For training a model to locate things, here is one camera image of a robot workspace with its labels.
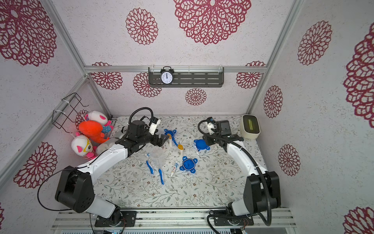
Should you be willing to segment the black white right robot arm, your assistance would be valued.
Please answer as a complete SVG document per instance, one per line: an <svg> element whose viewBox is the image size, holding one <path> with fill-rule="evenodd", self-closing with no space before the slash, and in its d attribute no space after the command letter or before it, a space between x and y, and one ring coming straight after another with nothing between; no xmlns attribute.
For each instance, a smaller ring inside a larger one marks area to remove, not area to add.
<svg viewBox="0 0 374 234"><path fill-rule="evenodd" d="M240 219L259 216L266 226L272 224L272 210L281 205L280 179L275 171L261 166L246 149L244 138L233 134L229 121L215 121L212 117L197 125L208 146L217 144L231 156L246 178L243 197L226 206L220 218Z"/></svg>

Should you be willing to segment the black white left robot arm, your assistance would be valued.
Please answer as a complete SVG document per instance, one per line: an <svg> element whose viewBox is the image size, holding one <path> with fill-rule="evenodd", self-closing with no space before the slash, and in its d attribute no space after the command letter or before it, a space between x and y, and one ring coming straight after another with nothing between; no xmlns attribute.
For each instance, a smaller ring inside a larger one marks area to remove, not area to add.
<svg viewBox="0 0 374 234"><path fill-rule="evenodd" d="M95 195L93 183L117 163L138 152L148 143L162 147L167 141L167 135L156 134L160 119L154 116L153 110L150 107L141 107L135 112L142 110L150 111L149 123L143 120L129 120L124 136L109 149L85 164L78 167L68 166L59 171L61 175L55 200L65 205L67 211L97 215L110 221L112 226L120 224L121 208Z"/></svg>

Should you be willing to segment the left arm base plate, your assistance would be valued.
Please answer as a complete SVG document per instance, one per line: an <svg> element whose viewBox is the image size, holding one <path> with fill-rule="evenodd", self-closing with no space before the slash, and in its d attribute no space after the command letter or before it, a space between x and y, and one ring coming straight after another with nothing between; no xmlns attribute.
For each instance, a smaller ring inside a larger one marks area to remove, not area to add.
<svg viewBox="0 0 374 234"><path fill-rule="evenodd" d="M110 218L98 216L96 218L95 227L133 227L135 225L136 211L120 211L114 213Z"/></svg>

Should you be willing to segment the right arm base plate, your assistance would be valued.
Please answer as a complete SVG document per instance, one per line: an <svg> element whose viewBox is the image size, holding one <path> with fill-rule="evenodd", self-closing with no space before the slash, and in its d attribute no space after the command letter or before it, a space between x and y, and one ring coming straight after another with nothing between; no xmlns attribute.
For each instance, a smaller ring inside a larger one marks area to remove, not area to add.
<svg viewBox="0 0 374 234"><path fill-rule="evenodd" d="M228 214L223 210L211 211L213 215L214 225L215 226L253 226L254 221L251 216L235 216L234 218L228 218Z"/></svg>

